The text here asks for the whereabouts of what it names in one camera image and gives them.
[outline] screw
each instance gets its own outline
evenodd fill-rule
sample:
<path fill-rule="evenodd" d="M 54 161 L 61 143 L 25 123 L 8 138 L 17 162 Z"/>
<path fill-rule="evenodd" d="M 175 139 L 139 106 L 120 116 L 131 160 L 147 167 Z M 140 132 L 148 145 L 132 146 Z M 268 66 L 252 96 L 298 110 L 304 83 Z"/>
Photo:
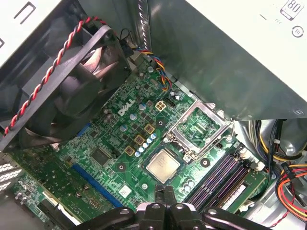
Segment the screw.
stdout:
<path fill-rule="evenodd" d="M 157 209 L 157 208 L 160 208 L 160 205 L 154 204 L 152 207 L 155 208 L 155 209 Z"/>
<path fill-rule="evenodd" d="M 211 214 L 211 215 L 215 215 L 217 212 L 216 210 L 214 209 L 209 209 L 208 212 Z"/>
<path fill-rule="evenodd" d="M 178 205 L 176 205 L 176 208 L 177 209 L 183 209 L 183 205 L 182 204 L 178 204 Z"/>
<path fill-rule="evenodd" d="M 122 215 L 126 215 L 126 214 L 129 213 L 129 210 L 125 208 L 125 209 L 121 210 L 120 213 L 121 213 Z"/>

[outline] integrated circuit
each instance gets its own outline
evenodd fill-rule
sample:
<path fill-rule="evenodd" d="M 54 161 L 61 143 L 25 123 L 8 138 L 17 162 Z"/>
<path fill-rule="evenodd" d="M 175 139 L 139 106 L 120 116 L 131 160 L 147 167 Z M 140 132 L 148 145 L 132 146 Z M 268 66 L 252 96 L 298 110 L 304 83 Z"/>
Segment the integrated circuit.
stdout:
<path fill-rule="evenodd" d="M 144 130 L 149 133 L 149 134 L 152 134 L 154 132 L 154 127 L 150 124 L 147 124 L 144 128 Z"/>
<path fill-rule="evenodd" d="M 135 150 L 133 149 L 133 147 L 131 147 L 130 145 L 128 145 L 126 148 L 125 148 L 125 153 L 128 155 L 128 156 L 132 156 L 134 154 Z"/>
<path fill-rule="evenodd" d="M 146 169 L 161 183 L 171 179 L 180 167 L 180 163 L 167 149 L 158 152 L 146 166 Z"/>
<path fill-rule="evenodd" d="M 104 166 L 109 160 L 109 156 L 99 148 L 95 149 L 95 151 L 91 154 L 91 157 L 101 166 Z"/>
<path fill-rule="evenodd" d="M 141 135 L 137 135 L 136 138 L 134 139 L 134 141 L 138 144 L 138 145 L 142 145 L 145 141 L 145 139 L 141 136 Z"/>

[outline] cable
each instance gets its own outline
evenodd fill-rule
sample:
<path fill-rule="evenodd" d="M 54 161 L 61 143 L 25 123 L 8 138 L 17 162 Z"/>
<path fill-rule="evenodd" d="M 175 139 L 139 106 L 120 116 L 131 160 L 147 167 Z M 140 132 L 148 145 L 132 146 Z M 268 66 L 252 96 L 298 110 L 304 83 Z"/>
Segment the cable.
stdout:
<path fill-rule="evenodd" d="M 172 82 L 171 80 L 167 77 L 166 73 L 165 73 L 165 67 L 163 62 L 161 61 L 161 59 L 156 56 L 153 52 L 147 50 L 147 49 L 141 49 L 141 48 L 134 48 L 133 50 L 139 51 L 141 53 L 147 54 L 148 56 L 150 56 L 158 65 L 158 67 L 156 68 L 156 71 L 158 71 L 158 73 L 161 76 L 161 82 L 162 82 L 162 90 L 163 91 L 167 91 L 168 89 L 172 88 Z"/>
<path fill-rule="evenodd" d="M 46 75 L 42 78 L 41 83 L 37 85 L 33 91 L 33 93 L 29 96 L 29 99 L 24 102 L 22 107 L 19 109 L 17 114 L 12 118 L 9 126 L 7 126 L 4 129 L 4 136 L 8 134 L 8 132 L 15 126 L 16 122 L 24 115 L 25 110 L 27 107 L 30 106 L 31 102 L 35 100 L 37 94 L 42 90 L 43 86 L 48 82 L 50 75 L 54 72 L 55 68 L 60 64 L 62 57 L 64 56 L 66 50 L 69 49 L 69 47 L 72 44 L 72 39 L 78 33 L 82 26 L 86 23 L 90 23 L 92 21 L 98 21 L 102 25 L 106 25 L 106 22 L 102 21 L 98 17 L 88 17 L 86 20 L 79 21 L 78 25 L 75 26 L 74 30 L 69 34 L 68 39 L 63 45 L 63 48 L 59 51 L 57 58 L 53 61 L 53 65 L 49 67 L 49 69 L 46 72 Z"/>

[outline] dell logo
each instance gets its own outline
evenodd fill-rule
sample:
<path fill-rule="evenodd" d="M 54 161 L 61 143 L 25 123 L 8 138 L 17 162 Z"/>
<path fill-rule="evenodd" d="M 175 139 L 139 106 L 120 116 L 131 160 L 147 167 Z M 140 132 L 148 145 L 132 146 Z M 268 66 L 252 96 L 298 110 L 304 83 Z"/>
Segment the dell logo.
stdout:
<path fill-rule="evenodd" d="M 118 114 L 120 116 L 123 116 L 125 114 L 125 112 L 135 103 L 135 101 L 131 100 L 131 99 L 129 99 L 129 102 L 126 102 L 126 104 L 123 106 L 123 108 L 118 111 Z"/>

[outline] expansion slot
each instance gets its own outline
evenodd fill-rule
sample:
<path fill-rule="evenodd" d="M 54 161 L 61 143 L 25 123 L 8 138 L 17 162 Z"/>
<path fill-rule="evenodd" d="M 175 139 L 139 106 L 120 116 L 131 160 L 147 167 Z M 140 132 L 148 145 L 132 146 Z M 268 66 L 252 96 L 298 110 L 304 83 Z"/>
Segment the expansion slot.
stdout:
<path fill-rule="evenodd" d="M 115 207 L 123 205 L 112 196 L 103 186 L 101 186 L 90 174 L 88 174 L 80 165 L 74 164 L 72 168 L 77 171 L 91 186 L 93 186 L 101 195 L 103 195 Z"/>

